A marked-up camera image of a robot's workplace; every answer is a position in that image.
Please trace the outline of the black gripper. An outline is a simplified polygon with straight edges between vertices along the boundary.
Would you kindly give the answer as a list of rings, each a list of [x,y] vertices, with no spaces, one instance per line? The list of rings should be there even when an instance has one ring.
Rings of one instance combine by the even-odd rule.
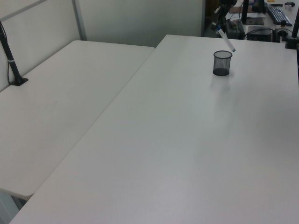
[[[236,0],[219,0],[220,7],[217,7],[212,14],[212,25],[211,29],[216,29],[217,26],[220,28],[224,27],[226,15],[228,13],[227,8],[232,8],[236,5]]]

